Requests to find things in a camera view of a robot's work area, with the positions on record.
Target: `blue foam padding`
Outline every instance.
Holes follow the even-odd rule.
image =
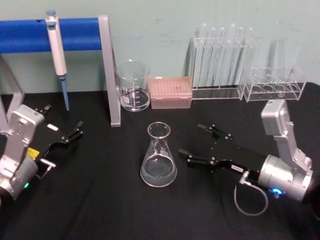
[[[59,19],[65,51],[101,50],[98,18]],[[50,52],[46,21],[0,21],[0,54]]]

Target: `black tablecloth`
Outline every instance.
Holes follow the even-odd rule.
[[[14,206],[2,211],[1,239],[320,239],[320,222],[309,206],[269,196],[266,213],[242,215],[233,202],[239,175],[187,168],[178,158],[179,148],[209,153],[213,140],[197,132],[199,123],[232,133],[242,147],[279,156],[262,125],[265,101],[197,100],[190,109],[122,109],[121,127],[111,128],[103,92],[72,92],[69,100],[71,111],[66,114],[61,93],[25,98],[24,104],[32,108],[52,104],[46,120],[63,131],[83,120],[84,135],[67,150],[51,152],[47,158],[57,167],[41,181],[34,179]],[[300,101],[289,101],[288,107],[297,144],[320,172],[320,86],[308,83]],[[171,127],[168,143],[178,169],[175,181],[164,188],[146,185],[139,175],[150,141],[147,127],[155,121]],[[243,208],[253,212],[262,207],[254,190],[239,191]]]

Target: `gray cable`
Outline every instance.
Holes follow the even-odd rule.
[[[255,186],[255,185],[251,185],[251,184],[248,184],[249,187],[252,187],[256,190],[258,190],[259,192],[262,193],[264,199],[265,199],[265,206],[264,208],[262,209],[262,211],[258,212],[258,213],[248,213],[248,212],[245,212],[243,211],[240,206],[238,205],[238,202],[237,202],[237,185],[235,185],[234,187],[234,194],[233,194],[233,199],[234,199],[234,204],[236,206],[236,208],[241,212],[243,213],[244,215],[247,215],[247,216],[251,216],[251,217],[256,217],[256,216],[260,216],[261,214],[263,214],[267,208],[268,208],[268,205],[269,205],[269,200],[268,200],[268,197],[267,197],[267,194],[259,187]]]

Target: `pipette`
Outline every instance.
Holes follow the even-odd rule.
[[[66,110],[69,112],[69,99],[66,85],[67,67],[60,33],[59,18],[56,16],[56,11],[53,10],[47,11],[46,14],[47,18],[45,19],[45,23],[49,36],[54,69],[56,75],[61,80],[64,104]]]

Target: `erlenmeyer flask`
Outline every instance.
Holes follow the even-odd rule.
[[[143,181],[152,187],[165,187],[177,176],[177,167],[167,143],[170,127],[160,121],[148,126],[151,141],[140,169]]]

